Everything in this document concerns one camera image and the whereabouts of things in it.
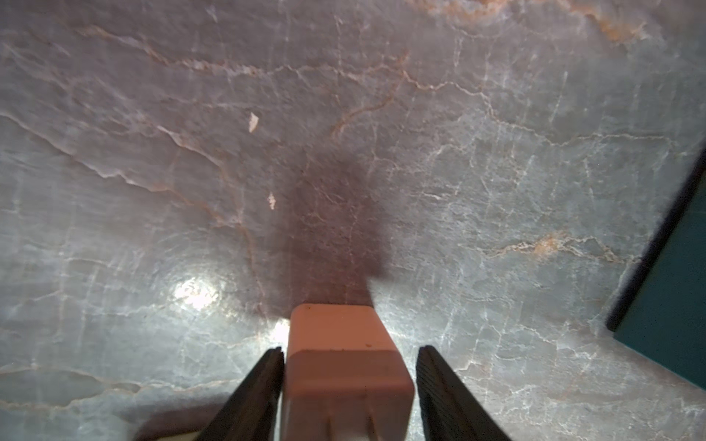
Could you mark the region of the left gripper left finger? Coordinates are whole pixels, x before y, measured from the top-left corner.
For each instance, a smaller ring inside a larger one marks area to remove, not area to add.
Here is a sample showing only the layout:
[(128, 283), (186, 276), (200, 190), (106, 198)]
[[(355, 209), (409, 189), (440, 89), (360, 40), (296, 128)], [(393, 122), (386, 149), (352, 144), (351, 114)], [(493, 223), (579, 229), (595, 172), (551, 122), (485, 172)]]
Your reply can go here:
[(273, 440), (284, 368), (282, 349), (268, 349), (196, 440)]

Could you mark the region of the teal drawer cabinet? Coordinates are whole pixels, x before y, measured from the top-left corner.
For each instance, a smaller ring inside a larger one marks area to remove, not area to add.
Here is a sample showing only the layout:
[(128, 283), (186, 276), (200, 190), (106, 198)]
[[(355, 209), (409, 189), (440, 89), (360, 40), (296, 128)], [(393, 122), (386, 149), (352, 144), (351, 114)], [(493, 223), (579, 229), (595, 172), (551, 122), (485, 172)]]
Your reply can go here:
[(701, 153), (606, 327), (613, 338), (705, 387), (705, 154)]

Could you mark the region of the pink plug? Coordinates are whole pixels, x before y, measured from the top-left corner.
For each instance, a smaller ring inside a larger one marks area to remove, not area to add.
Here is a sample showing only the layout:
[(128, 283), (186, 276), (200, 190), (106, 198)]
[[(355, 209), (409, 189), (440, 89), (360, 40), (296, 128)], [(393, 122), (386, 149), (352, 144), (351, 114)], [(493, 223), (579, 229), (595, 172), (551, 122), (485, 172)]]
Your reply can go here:
[(415, 386), (371, 306), (305, 303), (290, 316), (283, 440), (403, 440)]

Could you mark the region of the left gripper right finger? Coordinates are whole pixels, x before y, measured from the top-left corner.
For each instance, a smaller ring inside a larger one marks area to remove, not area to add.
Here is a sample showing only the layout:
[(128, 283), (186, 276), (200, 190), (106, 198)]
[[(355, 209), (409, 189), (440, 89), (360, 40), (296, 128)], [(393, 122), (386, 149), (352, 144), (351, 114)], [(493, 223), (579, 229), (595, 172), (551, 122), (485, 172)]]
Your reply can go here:
[(416, 373), (426, 440), (510, 440), (432, 345), (420, 347)]

